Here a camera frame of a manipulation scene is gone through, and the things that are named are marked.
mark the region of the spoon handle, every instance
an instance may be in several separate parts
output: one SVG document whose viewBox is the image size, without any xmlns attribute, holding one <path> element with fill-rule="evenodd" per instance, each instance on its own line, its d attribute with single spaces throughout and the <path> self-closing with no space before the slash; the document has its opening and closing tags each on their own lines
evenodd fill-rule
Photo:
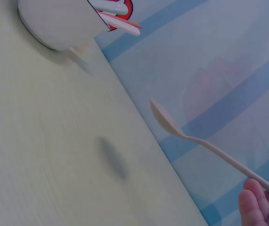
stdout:
<svg viewBox="0 0 269 226">
<path fill-rule="evenodd" d="M 265 180 L 264 178 L 262 178 L 261 176 L 259 176 L 258 174 L 256 174 L 255 172 L 253 172 L 252 170 L 250 170 L 249 168 L 247 168 L 246 166 L 242 165 L 240 162 L 238 162 L 237 160 L 235 160 L 234 158 L 232 158 L 231 156 L 229 156 L 225 152 L 221 151 L 216 146 L 212 145 L 211 143 L 209 143 L 209 142 L 207 142 L 205 140 L 202 140 L 202 139 L 199 139 L 199 138 L 196 138 L 196 137 L 186 136 L 185 139 L 191 140 L 191 141 L 193 141 L 195 143 L 198 143 L 201 146 L 209 149 L 214 154 L 216 154 L 217 156 L 219 156 L 220 158 L 222 158 L 224 161 L 226 161 L 228 164 L 232 165 L 234 168 L 236 168 L 241 173 L 243 173 L 244 175 L 246 175 L 248 178 L 253 178 L 253 179 L 257 180 L 259 182 L 259 184 L 266 191 L 269 192 L 269 182 L 267 180 Z"/>
</svg>

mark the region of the striped fabric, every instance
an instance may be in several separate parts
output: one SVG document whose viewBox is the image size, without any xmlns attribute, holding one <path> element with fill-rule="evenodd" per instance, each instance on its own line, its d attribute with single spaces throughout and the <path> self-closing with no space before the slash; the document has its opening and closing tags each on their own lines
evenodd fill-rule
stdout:
<svg viewBox="0 0 269 226">
<path fill-rule="evenodd" d="M 240 225 L 246 179 L 218 157 L 172 137 L 156 99 L 185 133 L 207 139 L 269 181 L 269 0 L 134 0 L 141 36 L 96 38 L 210 226 Z"/>
</svg>

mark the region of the beige spoon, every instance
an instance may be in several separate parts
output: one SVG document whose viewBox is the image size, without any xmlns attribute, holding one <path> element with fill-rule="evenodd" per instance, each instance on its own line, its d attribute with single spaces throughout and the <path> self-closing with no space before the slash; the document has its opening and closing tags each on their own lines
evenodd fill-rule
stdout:
<svg viewBox="0 0 269 226">
<path fill-rule="evenodd" d="M 209 149 L 213 153 L 215 153 L 217 156 L 222 158 L 224 161 L 226 161 L 228 164 L 239 170 L 241 173 L 246 175 L 248 178 L 253 178 L 257 180 L 260 185 L 269 192 L 269 182 L 260 177 L 258 174 L 255 172 L 251 171 L 249 168 L 246 166 L 242 165 L 239 163 L 237 160 L 233 159 L 230 157 L 228 154 L 224 153 L 221 151 L 219 148 L 216 146 L 212 145 L 211 143 L 196 138 L 196 137 L 189 137 L 184 134 L 184 132 L 181 130 L 180 127 L 177 126 L 176 122 L 174 119 L 154 100 L 150 99 L 150 106 L 151 110 L 153 112 L 153 115 L 155 119 L 158 121 L 158 123 L 169 133 L 180 137 L 185 140 L 190 140 L 193 141 L 194 143 L 197 143 L 199 145 L 202 145 L 203 147 Z"/>
</svg>

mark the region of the white spoon handle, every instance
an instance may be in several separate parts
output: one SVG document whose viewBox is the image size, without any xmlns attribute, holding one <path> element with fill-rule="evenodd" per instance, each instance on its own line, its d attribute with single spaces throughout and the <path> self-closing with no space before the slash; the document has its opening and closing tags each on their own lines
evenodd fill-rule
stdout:
<svg viewBox="0 0 269 226">
<path fill-rule="evenodd" d="M 201 146 L 209 149 L 210 151 L 212 151 L 214 154 L 216 154 L 217 156 L 219 156 L 220 158 L 222 158 L 224 161 L 226 161 L 228 164 L 232 165 L 234 168 L 236 168 L 237 170 L 239 170 L 241 173 L 243 173 L 244 175 L 246 175 L 248 178 L 253 178 L 255 180 L 257 180 L 259 182 L 259 184 L 269 192 L 269 182 L 267 180 L 265 180 L 264 178 L 260 177 L 258 174 L 256 174 L 255 172 L 253 172 L 252 170 L 250 170 L 249 168 L 247 168 L 246 166 L 242 165 L 240 162 L 238 162 L 237 160 L 233 159 L 231 156 L 229 156 L 228 154 L 226 154 L 225 152 L 221 151 L 219 148 L 217 148 L 216 146 L 212 145 L 211 143 L 196 138 L 196 137 L 183 137 L 184 139 L 187 140 L 191 140 L 195 143 L 200 144 Z"/>
<path fill-rule="evenodd" d="M 129 34 L 132 34 L 132 35 L 135 35 L 135 36 L 138 36 L 140 35 L 140 31 L 138 28 L 136 28 L 135 26 L 133 25 L 130 25 L 130 24 L 127 24 L 123 21 L 120 21 L 120 20 L 117 20 L 115 18 L 112 18 L 112 17 L 109 17 L 105 14 L 99 14 L 100 17 L 107 23 L 107 24 L 110 24 L 112 25 L 113 27 L 116 27 L 116 28 L 119 28 Z"/>
</svg>

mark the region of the white table surface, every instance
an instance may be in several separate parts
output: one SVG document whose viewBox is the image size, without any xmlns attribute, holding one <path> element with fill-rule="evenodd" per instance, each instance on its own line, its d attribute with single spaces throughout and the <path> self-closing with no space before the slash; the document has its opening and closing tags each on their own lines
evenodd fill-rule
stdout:
<svg viewBox="0 0 269 226">
<path fill-rule="evenodd" d="M 92 41 L 38 43 L 0 0 L 0 226 L 206 225 Z"/>
</svg>

